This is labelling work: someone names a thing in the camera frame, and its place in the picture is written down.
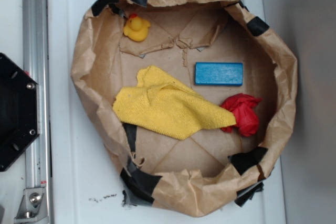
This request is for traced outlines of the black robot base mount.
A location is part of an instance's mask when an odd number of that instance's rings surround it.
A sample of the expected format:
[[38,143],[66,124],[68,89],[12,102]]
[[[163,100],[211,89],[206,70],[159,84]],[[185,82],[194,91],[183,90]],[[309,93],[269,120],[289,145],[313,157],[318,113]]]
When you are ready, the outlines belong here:
[[1,172],[39,136],[38,84],[1,53]]

